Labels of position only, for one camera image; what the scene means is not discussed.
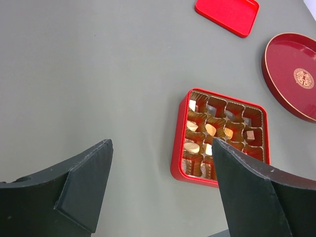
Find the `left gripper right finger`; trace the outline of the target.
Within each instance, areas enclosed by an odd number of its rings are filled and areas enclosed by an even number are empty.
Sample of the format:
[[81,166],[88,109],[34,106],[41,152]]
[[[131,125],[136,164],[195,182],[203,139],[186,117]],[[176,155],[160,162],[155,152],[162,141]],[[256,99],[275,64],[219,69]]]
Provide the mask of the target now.
[[232,237],[314,237],[316,182],[214,139],[213,160]]

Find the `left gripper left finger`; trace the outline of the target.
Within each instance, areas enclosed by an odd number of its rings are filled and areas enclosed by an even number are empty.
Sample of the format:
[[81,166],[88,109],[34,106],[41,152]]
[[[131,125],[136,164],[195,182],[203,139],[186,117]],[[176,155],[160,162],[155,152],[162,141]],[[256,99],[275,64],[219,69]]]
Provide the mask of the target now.
[[96,232],[113,158],[105,139],[82,153],[0,184],[3,237],[89,237]]

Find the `pink chocolate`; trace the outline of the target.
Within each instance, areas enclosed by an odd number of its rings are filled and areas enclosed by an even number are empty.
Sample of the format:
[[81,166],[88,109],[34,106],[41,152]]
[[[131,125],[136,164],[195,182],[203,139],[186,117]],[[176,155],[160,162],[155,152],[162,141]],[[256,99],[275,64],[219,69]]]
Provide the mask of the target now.
[[253,130],[248,130],[245,132],[245,140],[247,142],[252,142],[255,140],[255,134]]

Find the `orange chocolate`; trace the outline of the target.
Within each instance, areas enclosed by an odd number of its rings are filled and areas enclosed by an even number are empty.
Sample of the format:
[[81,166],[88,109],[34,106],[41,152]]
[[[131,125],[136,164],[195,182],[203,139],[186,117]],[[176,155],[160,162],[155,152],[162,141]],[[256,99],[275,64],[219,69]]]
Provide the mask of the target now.
[[234,136],[234,131],[231,128],[225,127],[224,128],[224,133],[227,137],[228,140],[231,140]]

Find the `small white chocolate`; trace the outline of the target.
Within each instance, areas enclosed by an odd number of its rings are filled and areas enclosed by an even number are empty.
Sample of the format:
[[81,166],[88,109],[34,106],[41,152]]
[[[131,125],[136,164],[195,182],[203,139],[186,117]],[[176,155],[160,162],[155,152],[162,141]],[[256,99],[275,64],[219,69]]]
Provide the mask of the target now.
[[205,145],[204,145],[204,151],[205,151],[205,154],[206,154],[206,155],[212,156],[212,145],[210,145],[210,144],[205,144]]

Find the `tan chocolate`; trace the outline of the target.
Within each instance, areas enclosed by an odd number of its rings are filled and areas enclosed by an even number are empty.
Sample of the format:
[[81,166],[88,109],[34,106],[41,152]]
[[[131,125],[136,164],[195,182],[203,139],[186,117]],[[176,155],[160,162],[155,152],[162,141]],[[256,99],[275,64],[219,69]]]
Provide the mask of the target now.
[[217,129],[213,125],[207,123],[205,129],[210,136],[215,136]]

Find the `white round chocolate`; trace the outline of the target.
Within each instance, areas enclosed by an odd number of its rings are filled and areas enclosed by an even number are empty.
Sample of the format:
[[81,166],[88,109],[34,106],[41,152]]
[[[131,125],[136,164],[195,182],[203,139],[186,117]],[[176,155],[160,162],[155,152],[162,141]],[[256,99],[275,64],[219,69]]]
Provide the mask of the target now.
[[184,143],[184,149],[190,153],[198,154],[200,150],[200,146],[193,142]]

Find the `beige chocolate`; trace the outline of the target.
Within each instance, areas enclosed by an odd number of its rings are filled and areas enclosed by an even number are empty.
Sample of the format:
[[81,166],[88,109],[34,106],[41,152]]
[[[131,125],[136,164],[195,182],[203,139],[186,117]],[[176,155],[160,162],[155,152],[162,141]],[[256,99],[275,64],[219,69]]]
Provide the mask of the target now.
[[198,129],[198,125],[193,121],[188,120],[186,123],[186,126],[187,126],[187,129],[193,132],[195,132]]

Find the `white square chocolate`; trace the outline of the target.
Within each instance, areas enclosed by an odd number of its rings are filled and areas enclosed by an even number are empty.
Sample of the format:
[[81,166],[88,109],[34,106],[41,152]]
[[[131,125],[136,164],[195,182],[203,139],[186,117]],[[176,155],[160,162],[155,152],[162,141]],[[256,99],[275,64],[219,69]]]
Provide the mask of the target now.
[[189,108],[190,108],[192,111],[195,111],[195,110],[196,110],[196,101],[195,101],[195,100],[189,100]]

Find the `red square box lid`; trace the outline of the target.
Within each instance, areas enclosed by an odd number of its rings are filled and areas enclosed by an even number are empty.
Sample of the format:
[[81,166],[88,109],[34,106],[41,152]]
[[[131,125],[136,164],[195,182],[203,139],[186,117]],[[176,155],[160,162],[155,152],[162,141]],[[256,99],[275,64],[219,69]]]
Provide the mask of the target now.
[[255,0],[197,0],[195,11],[231,33],[246,38],[260,5]]

